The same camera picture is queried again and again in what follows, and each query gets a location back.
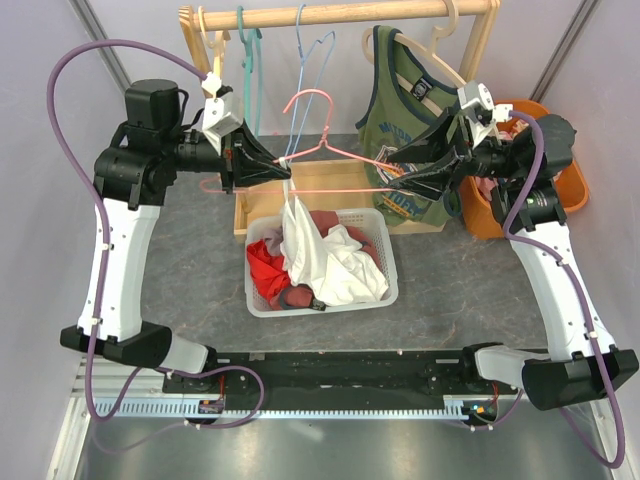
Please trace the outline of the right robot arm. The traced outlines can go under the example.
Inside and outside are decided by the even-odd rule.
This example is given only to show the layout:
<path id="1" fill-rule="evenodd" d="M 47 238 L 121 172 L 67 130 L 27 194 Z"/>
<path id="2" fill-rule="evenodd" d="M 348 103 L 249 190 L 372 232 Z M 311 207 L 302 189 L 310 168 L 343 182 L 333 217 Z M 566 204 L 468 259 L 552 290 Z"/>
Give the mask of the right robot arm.
<path id="1" fill-rule="evenodd" d="M 446 109 L 411 143 L 392 152 L 394 164 L 415 170 L 390 180 L 391 188 L 440 200 L 466 177 L 496 178 L 491 210 L 523 265 L 541 312 L 546 355 L 501 344 L 467 348 L 458 368 L 467 392 L 494 380 L 524 390 L 539 410 L 600 400 L 639 370 L 631 350 L 617 347 L 591 302 L 577 268 L 565 210 L 553 181 L 573 159 L 575 131 L 547 114 L 499 143 L 481 122 Z"/>

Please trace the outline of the beige wooden hanger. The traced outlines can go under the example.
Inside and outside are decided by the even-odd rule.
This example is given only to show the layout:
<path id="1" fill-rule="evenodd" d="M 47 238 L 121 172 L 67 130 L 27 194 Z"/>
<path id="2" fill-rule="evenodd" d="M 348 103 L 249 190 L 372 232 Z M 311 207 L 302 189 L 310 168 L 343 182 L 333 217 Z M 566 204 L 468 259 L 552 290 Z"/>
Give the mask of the beige wooden hanger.
<path id="1" fill-rule="evenodd" d="M 222 78 L 224 73 L 224 62 L 226 54 L 227 42 L 231 39 L 228 30 L 219 30 L 215 32 L 214 38 L 211 39 L 205 28 L 204 20 L 204 7 L 199 6 L 197 9 L 198 25 L 200 28 L 200 35 L 206 47 L 213 52 L 213 59 L 211 61 L 211 71 L 218 77 Z"/>

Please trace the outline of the pink wire hanger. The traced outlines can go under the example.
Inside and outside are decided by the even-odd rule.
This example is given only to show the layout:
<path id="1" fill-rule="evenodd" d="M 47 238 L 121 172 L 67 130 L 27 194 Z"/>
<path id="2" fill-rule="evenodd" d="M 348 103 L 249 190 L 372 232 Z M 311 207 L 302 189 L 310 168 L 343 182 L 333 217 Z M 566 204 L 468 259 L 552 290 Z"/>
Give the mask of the pink wire hanger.
<path id="1" fill-rule="evenodd" d="M 284 169 L 288 168 L 289 173 L 291 173 L 291 168 L 290 168 L 290 161 L 292 162 L 294 159 L 299 159 L 302 158 L 306 155 L 311 155 L 313 153 L 316 153 L 322 149 L 328 150 L 330 152 L 336 153 L 338 155 L 340 155 L 341 157 L 345 157 L 347 159 L 353 159 L 353 160 L 357 160 L 357 161 L 361 161 L 364 163 L 368 163 L 368 164 L 372 164 L 375 165 L 377 167 L 380 167 L 382 170 L 384 171 L 388 171 L 391 172 L 394 176 L 394 178 L 400 177 L 403 172 L 393 166 L 391 163 L 384 163 L 382 161 L 377 161 L 377 160 L 373 160 L 370 158 L 366 158 L 360 155 L 357 155 L 355 153 L 352 152 L 348 152 L 345 150 L 341 150 L 337 147 L 332 146 L 329 141 L 328 141 L 328 137 L 329 137 L 329 131 L 330 131 L 330 123 L 332 120 L 332 116 L 333 116 L 333 111 L 334 111 L 334 101 L 332 100 L 331 96 L 324 90 L 318 89 L 318 88 L 310 88 L 310 89 L 304 89 L 301 90 L 299 92 L 297 92 L 296 94 L 294 94 L 289 102 L 286 104 L 286 106 L 284 107 L 283 110 L 283 114 L 284 113 L 288 113 L 288 111 L 290 110 L 290 108 L 292 106 L 294 106 L 295 103 L 298 102 L 298 99 L 302 96 L 305 95 L 321 95 L 322 97 L 326 98 L 326 100 L 328 101 L 328 112 L 327 112 L 327 116 L 324 122 L 324 126 L 323 126 L 323 131 L 320 137 L 320 140 L 318 142 L 318 144 L 312 148 L 306 149 L 306 150 L 302 150 L 299 151 L 297 153 L 293 153 L 293 154 L 289 154 L 289 155 L 285 155 L 285 156 L 281 156 L 281 157 L 277 157 L 274 160 L 270 161 L 270 165 L 269 166 L 278 166 L 278 167 L 282 167 Z M 207 184 L 210 183 L 212 180 L 214 180 L 213 178 L 205 178 L 204 180 L 202 180 L 199 184 L 199 188 L 202 192 L 207 193 L 207 194 L 223 194 L 223 193 L 248 193 L 248 187 L 241 187 L 241 188 L 232 188 L 229 192 L 225 191 L 224 189 L 211 189 L 208 188 Z M 358 192 L 364 192 L 364 193 L 368 193 L 368 192 L 386 192 L 386 191 L 391 191 L 392 189 L 390 188 L 360 188 L 360 189 L 316 189 L 316 190 L 296 190 L 295 187 L 293 187 L 291 191 L 291 193 L 318 193 L 318 194 L 329 194 L 329 193 L 358 193 Z"/>

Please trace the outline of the light blue hanger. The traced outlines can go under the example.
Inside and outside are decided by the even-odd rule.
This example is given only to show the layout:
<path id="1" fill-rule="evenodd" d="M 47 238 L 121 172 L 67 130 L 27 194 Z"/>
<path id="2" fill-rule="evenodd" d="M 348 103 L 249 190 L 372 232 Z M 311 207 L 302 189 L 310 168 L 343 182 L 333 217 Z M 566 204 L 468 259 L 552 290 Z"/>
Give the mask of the light blue hanger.
<path id="1" fill-rule="evenodd" d="M 317 36 L 311 43 L 303 40 L 302 14 L 306 6 L 306 3 L 300 4 L 296 14 L 295 34 L 299 57 L 296 92 L 320 86 L 327 64 L 336 46 L 336 32 L 334 30 L 328 30 L 322 36 Z M 294 101 L 288 143 L 285 149 L 286 155 L 294 154 L 298 150 L 313 99 L 314 95 L 310 94 L 308 97 L 299 97 Z"/>

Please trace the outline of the mauve pink tank top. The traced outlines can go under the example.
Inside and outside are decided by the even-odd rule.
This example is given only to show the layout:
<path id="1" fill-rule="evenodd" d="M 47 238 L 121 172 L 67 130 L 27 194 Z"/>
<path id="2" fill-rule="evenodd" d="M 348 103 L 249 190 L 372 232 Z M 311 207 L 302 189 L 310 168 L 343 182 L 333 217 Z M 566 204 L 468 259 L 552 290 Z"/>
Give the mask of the mauve pink tank top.
<path id="1" fill-rule="evenodd" d="M 270 256 L 282 255 L 280 245 L 283 242 L 283 228 L 281 226 L 265 229 L 262 240 Z"/>

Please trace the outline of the rust red tank top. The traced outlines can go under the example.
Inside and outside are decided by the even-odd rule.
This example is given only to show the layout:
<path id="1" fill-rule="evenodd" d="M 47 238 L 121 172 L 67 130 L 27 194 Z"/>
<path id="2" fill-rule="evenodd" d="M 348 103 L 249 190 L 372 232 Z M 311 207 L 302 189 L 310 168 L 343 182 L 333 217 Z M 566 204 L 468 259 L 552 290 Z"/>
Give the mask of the rust red tank top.
<path id="1" fill-rule="evenodd" d="M 278 298 L 279 309 L 313 309 L 379 301 L 388 289 L 373 242 L 358 228 L 339 222 L 336 212 L 306 212 L 280 245 L 291 286 Z"/>

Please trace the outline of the white tank top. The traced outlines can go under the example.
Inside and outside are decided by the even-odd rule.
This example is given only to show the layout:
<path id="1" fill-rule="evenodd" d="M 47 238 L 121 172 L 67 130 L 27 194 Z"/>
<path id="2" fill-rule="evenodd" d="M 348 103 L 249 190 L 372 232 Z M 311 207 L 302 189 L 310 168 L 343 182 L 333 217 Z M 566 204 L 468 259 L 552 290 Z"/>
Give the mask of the white tank top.
<path id="1" fill-rule="evenodd" d="M 281 209 L 284 270 L 293 286 L 335 311 L 392 304 L 397 271 L 389 232 L 373 208 L 311 211 L 295 180 L 283 184 Z"/>

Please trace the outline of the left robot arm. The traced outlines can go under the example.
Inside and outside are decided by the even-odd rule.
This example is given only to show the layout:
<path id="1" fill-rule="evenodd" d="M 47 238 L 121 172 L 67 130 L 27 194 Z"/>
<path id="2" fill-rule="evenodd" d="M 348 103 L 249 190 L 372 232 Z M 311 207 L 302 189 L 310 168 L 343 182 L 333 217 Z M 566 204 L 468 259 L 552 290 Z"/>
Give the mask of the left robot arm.
<path id="1" fill-rule="evenodd" d="M 215 350 L 141 317 L 147 253 L 166 191 L 181 172 L 217 173 L 231 193 L 287 180 L 291 171 L 253 136 L 231 88 L 213 73 L 202 88 L 209 96 L 196 116 L 201 129 L 184 123 L 188 95 L 175 82 L 140 80 L 126 90 L 127 118 L 89 183 L 97 229 L 87 300 L 60 343 L 123 365 L 185 372 L 190 387 L 208 393 L 220 378 Z"/>

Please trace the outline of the teal plastic hanger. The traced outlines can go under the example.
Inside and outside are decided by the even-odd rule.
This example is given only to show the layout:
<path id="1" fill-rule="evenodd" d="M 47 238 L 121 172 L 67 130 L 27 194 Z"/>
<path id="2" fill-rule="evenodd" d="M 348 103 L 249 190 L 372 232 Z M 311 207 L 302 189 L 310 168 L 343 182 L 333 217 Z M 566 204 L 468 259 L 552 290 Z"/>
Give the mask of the teal plastic hanger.
<path id="1" fill-rule="evenodd" d="M 239 39 L 244 48 L 243 67 L 243 102 L 244 119 L 247 123 L 253 121 L 251 132 L 258 136 L 262 113 L 263 99 L 263 62 L 262 62 L 262 32 L 259 28 L 246 29 L 244 22 L 244 8 L 236 9 L 237 29 Z"/>

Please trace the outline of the white plastic basket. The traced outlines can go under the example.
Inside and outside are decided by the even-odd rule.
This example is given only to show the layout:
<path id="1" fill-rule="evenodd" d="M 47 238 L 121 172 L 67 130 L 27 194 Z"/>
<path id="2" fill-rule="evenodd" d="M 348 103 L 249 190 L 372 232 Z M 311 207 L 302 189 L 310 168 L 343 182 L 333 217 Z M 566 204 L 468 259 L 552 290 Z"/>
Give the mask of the white plastic basket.
<path id="1" fill-rule="evenodd" d="M 380 301 L 357 303 L 346 306 L 327 307 L 324 311 L 313 309 L 273 310 L 270 304 L 259 294 L 250 276 L 248 261 L 244 262 L 244 291 L 248 311 L 258 318 L 276 318 L 285 316 L 302 316 L 316 314 L 333 314 L 391 306 L 399 295 L 398 274 L 395 265 L 393 248 L 384 217 L 373 208 L 339 209 L 336 211 L 339 222 L 345 226 L 358 228 L 373 242 L 378 254 L 381 271 L 389 288 Z"/>

